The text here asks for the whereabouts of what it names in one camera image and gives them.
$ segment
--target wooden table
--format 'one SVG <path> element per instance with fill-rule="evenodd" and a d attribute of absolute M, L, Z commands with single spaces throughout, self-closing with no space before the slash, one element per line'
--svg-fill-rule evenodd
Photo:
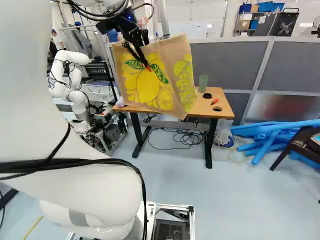
<path fill-rule="evenodd" d="M 212 98 L 205 99 L 203 98 L 203 93 L 198 92 L 195 103 L 190 113 L 187 116 L 210 119 L 209 130 L 204 132 L 204 154 L 205 154 L 205 166 L 208 169 L 211 169 L 212 168 L 211 148 L 214 142 L 214 136 L 216 132 L 218 119 L 232 120 L 235 118 L 235 115 L 221 87 L 207 87 L 205 92 L 212 94 Z M 218 99 L 218 102 L 214 105 L 211 105 L 212 101 L 215 99 Z M 147 126 L 142 134 L 138 113 L 159 114 L 159 112 L 153 112 L 143 107 L 133 107 L 133 106 L 125 106 L 125 107 L 113 106 L 112 109 L 116 112 L 130 113 L 135 137 L 137 140 L 137 145 L 132 153 L 132 157 L 137 158 L 151 130 L 151 126 Z"/>

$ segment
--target red marker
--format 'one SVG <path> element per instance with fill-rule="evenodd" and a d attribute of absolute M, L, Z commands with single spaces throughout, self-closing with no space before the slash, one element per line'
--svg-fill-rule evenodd
<path fill-rule="evenodd" d="M 210 105 L 216 104 L 219 101 L 218 98 L 216 98 L 215 100 L 212 101 L 212 103 Z"/>

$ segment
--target white pillar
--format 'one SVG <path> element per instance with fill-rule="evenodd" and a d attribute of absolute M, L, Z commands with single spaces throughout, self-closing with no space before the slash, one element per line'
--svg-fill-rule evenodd
<path fill-rule="evenodd" d="M 223 37 L 230 38 L 234 35 L 235 24 L 238 15 L 239 6 L 242 4 L 242 0 L 228 0 L 226 8 L 226 17 L 223 30 Z"/>

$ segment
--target gray cubicle partition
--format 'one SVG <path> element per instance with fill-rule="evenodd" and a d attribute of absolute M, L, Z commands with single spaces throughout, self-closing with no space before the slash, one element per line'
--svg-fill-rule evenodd
<path fill-rule="evenodd" d="M 233 37 L 192 40 L 194 82 L 224 89 L 234 124 L 320 117 L 320 39 Z"/>

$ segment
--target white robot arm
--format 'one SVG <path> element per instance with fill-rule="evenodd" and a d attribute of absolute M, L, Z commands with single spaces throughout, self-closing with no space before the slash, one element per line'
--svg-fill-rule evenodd
<path fill-rule="evenodd" d="M 51 12 L 49 0 L 1 5 L 0 20 L 7 24 L 0 27 L 0 128 L 6 136 L 0 139 L 0 179 L 40 199 L 47 217 L 79 235 L 120 240 L 130 235 L 137 220 L 142 180 L 126 165 L 73 167 L 108 157 L 70 129 L 52 103 L 44 81 Z M 76 160 L 65 168 L 70 159 Z"/>
<path fill-rule="evenodd" d="M 87 95 L 78 90 L 81 84 L 82 74 L 78 65 L 86 65 L 91 60 L 87 55 L 80 52 L 60 50 L 55 55 L 49 75 L 49 91 L 54 98 L 62 98 L 72 102 L 72 111 L 78 120 L 89 123 L 88 111 L 86 108 Z M 63 78 L 65 67 L 69 66 L 69 79 Z"/>

